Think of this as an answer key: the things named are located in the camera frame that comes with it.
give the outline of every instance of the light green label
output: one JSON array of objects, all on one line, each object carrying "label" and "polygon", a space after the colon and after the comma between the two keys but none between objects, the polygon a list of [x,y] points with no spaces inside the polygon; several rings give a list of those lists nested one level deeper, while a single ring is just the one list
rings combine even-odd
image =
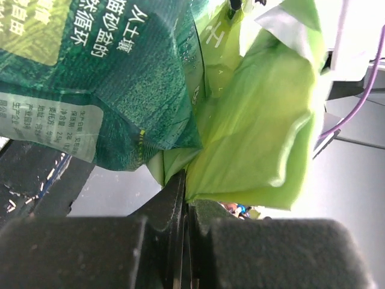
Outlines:
[{"label": "light green label", "polygon": [[0,48],[53,66],[72,0],[0,0]]},{"label": "light green label", "polygon": [[0,92],[0,135],[28,140],[93,161],[103,111]]}]

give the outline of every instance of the purple cable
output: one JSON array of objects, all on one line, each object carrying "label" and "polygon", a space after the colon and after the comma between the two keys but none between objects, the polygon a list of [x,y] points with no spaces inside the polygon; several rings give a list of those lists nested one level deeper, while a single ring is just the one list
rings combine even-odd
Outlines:
[{"label": "purple cable", "polygon": [[373,87],[373,84],[374,84],[374,81],[375,81],[375,78],[377,76],[377,72],[378,72],[378,64],[380,63],[380,60],[381,60],[381,53],[382,53],[382,50],[383,50],[383,46],[384,46],[384,39],[385,39],[385,26],[383,26],[383,29],[381,31],[381,38],[380,38],[380,44],[378,44],[378,49],[377,49],[377,56],[375,57],[375,61],[374,61],[374,64],[373,64],[373,67],[372,67],[372,73],[369,77],[369,81],[368,81],[368,85],[366,86],[364,92],[363,92],[363,96],[362,98],[360,99],[360,101],[357,103],[356,107],[353,108],[353,110],[346,116],[346,118],[344,118],[340,123],[338,123],[338,125],[336,125],[334,128],[332,129],[329,129],[328,131],[324,132],[323,134],[321,134],[321,136],[319,138],[324,138],[324,137],[327,137],[329,134],[332,134],[334,133],[335,131],[337,131],[338,129],[341,128],[341,126],[343,126],[344,124],[346,124],[349,120],[352,119],[353,116],[356,115],[356,113],[361,109],[362,105],[364,104],[365,100],[368,98],[371,90],[372,90],[372,87]]}]

